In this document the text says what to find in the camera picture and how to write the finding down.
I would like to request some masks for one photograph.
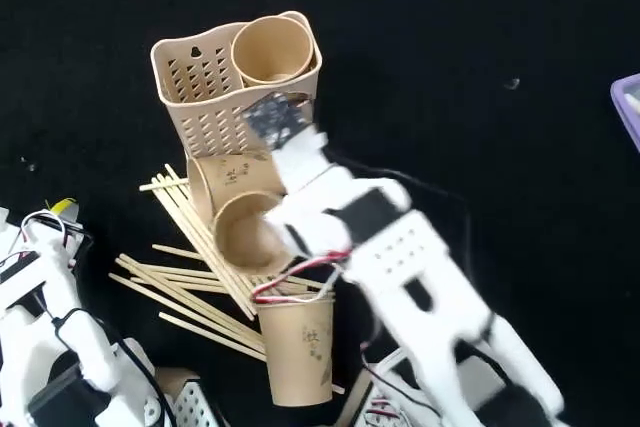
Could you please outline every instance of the red wire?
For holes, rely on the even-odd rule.
[[[286,272],[284,272],[283,274],[280,274],[277,278],[273,279],[271,282],[267,282],[266,284],[263,284],[259,287],[257,287],[256,289],[254,289],[254,291],[252,292],[251,296],[254,302],[256,303],[270,303],[270,301],[260,301],[260,298],[258,298],[258,295],[260,295],[261,293],[265,292],[266,290],[272,289],[273,287],[275,287],[276,285],[278,285],[280,282],[283,282],[284,280],[287,279],[287,277],[293,275],[293,274],[297,274],[299,272],[302,272],[303,270],[309,269],[311,267],[317,267],[318,265],[323,265],[326,264],[327,262],[333,262],[336,260],[342,260],[345,259],[346,257],[348,257],[350,254],[350,251],[347,252],[336,252],[336,251],[331,251],[329,253],[327,253],[327,255],[323,256],[323,257],[318,257],[316,259],[310,259],[306,262],[302,262],[298,265],[295,265],[293,267],[291,267],[289,270],[287,270]]]

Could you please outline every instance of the black wire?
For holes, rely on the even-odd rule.
[[[362,368],[364,370],[366,370],[367,372],[369,372],[369,374],[372,377],[375,377],[377,380],[382,382],[384,385],[386,385],[390,389],[395,390],[400,395],[402,395],[404,398],[406,398],[408,401],[410,401],[410,402],[412,402],[412,403],[414,403],[416,405],[419,405],[421,407],[425,407],[426,409],[429,409],[431,412],[433,412],[435,415],[437,415],[440,420],[442,420],[442,414],[440,414],[440,412],[438,412],[433,406],[431,406],[431,405],[429,405],[429,404],[427,404],[425,402],[421,402],[418,399],[413,398],[412,396],[407,394],[404,390],[402,390],[397,385],[394,385],[393,383],[391,383],[388,380],[384,379],[382,376],[380,376],[378,373],[376,373],[369,366],[369,362],[367,362],[367,358],[366,358],[366,355],[365,355],[366,351],[369,348],[369,346],[376,341],[376,339],[380,336],[380,333],[382,332],[382,325],[380,323],[380,319],[378,317],[376,317],[376,315],[373,312],[373,310],[371,310],[371,315],[373,317],[373,328],[371,329],[371,335],[369,336],[369,340],[367,340],[366,342],[363,342],[362,344],[360,344],[360,357],[361,357],[361,360],[362,360]]]
[[[432,194],[438,195],[440,197],[452,200],[460,204],[464,213],[464,247],[463,247],[463,255],[462,255],[462,271],[469,279],[469,282],[472,286],[476,286],[475,275],[473,269],[473,259],[472,259],[472,218],[471,218],[471,210],[469,209],[469,203],[467,199],[465,199],[460,194],[456,194],[455,192],[448,191],[439,187],[435,184],[431,184],[420,180],[412,175],[406,174],[399,170],[387,169],[384,167],[370,167],[362,162],[358,162],[357,160],[350,159],[348,157],[344,157],[340,154],[335,153],[333,150],[324,149],[325,153],[329,154],[329,156],[338,162],[339,164],[346,165],[347,167],[351,167],[354,169],[364,170],[366,172],[376,174],[376,175],[386,175],[390,177],[395,177],[399,180],[404,180],[413,184],[414,186],[423,189]]]
[[[158,401],[160,402],[160,405],[162,406],[162,408],[167,413],[167,416],[169,417],[169,423],[171,424],[171,426],[172,427],[178,427],[178,422],[176,421],[176,417],[173,414],[173,410],[171,410],[171,406],[169,405],[169,402],[167,401],[167,398],[162,393],[162,389],[160,389],[160,386],[158,385],[158,382],[156,382],[156,379],[153,377],[153,375],[151,375],[151,372],[149,372],[149,370],[147,370],[147,368],[144,366],[144,364],[138,358],[138,356],[129,348],[129,346],[124,341],[122,336],[120,336],[120,334],[118,334],[118,332],[113,327],[111,327],[109,324],[107,324],[104,320],[100,319],[99,317],[96,317],[95,315],[93,315],[91,312],[89,312],[86,309],[82,309],[80,307],[76,307],[74,309],[71,309],[61,319],[54,318],[51,321],[53,323],[54,327],[55,327],[55,335],[58,338],[58,340],[60,340],[65,346],[67,346],[67,348],[69,348],[69,346],[60,338],[59,331],[62,328],[62,326],[76,312],[84,312],[84,313],[86,313],[89,317],[91,317],[94,320],[94,322],[99,324],[104,329],[104,331],[107,333],[107,335],[110,335],[112,338],[115,339],[116,343],[120,346],[120,348],[123,350],[123,352],[125,354],[127,354],[129,359],[131,359],[131,362],[133,362],[134,365],[138,368],[138,370],[140,370],[140,372],[142,372],[142,375],[145,376],[145,378],[147,379],[149,384],[151,384],[151,387],[153,387],[153,390],[155,391],[156,395],[158,396]]]
[[[361,355],[362,355],[362,368],[364,370],[366,370],[367,372],[369,372],[369,374],[371,374],[372,377],[375,377],[378,381],[382,382],[384,385],[386,385],[390,389],[393,389],[396,392],[398,392],[400,395],[402,395],[404,398],[406,398],[409,402],[411,402],[413,404],[416,404],[416,405],[419,405],[420,407],[425,407],[425,408],[429,409],[431,412],[433,412],[435,415],[437,415],[439,419],[442,419],[442,415],[440,414],[440,412],[438,412],[431,405],[429,405],[429,404],[427,404],[425,402],[421,402],[418,399],[415,399],[415,398],[411,397],[409,394],[407,394],[400,387],[398,387],[397,385],[392,384],[388,380],[384,379],[382,376],[378,375],[371,367],[369,367],[369,364],[367,363],[367,359],[364,356],[364,352],[361,352]]]

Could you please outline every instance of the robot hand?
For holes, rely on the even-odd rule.
[[[354,179],[346,168],[331,165],[321,151],[325,136],[304,120],[292,99],[300,101],[270,94],[245,114],[271,149],[288,191],[265,215],[285,245],[309,257],[351,251],[343,278],[362,289],[443,425],[507,426],[490,418],[505,409],[518,410],[520,419],[542,419],[536,425],[556,425],[564,406],[559,389],[509,323],[474,290],[424,214],[410,210],[402,185]],[[415,302],[406,288],[412,283],[432,299],[431,309]],[[453,353],[458,342],[488,352],[508,376],[502,395],[487,400],[491,409],[477,412],[468,405]]]

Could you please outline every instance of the black table surface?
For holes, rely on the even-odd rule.
[[[77,198],[98,241],[80,273],[87,305],[138,339],[156,365],[198,372],[232,425],[332,422],[343,399],[273,407],[262,364],[162,322],[157,304],[106,277],[119,252],[177,264],[151,244],[188,246],[137,189],[165,162],[184,170],[155,90],[152,45],[300,10],[324,54],[318,118],[331,148],[466,197],[478,289],[556,380],[565,419],[624,425],[635,411],[640,349],[640,170],[609,88],[640,70],[636,7],[0,0],[0,205],[28,212],[45,199]],[[459,257],[460,209],[410,191]],[[209,299],[239,317],[230,302]],[[335,381],[349,386],[371,325],[354,289],[338,286],[335,319]]]

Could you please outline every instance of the brown paper cup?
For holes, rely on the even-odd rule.
[[[187,176],[193,205],[207,225],[216,211],[243,192],[285,194],[271,155],[265,152],[188,158]]]
[[[293,19],[269,16],[245,25],[231,44],[231,61],[245,83],[278,84],[302,74],[313,57],[313,40]]]
[[[275,405],[300,407],[331,400],[331,296],[308,304],[257,304]]]
[[[262,215],[280,203],[268,192],[246,192],[228,201],[213,222],[215,247],[230,267],[250,275],[282,271],[293,256]]]

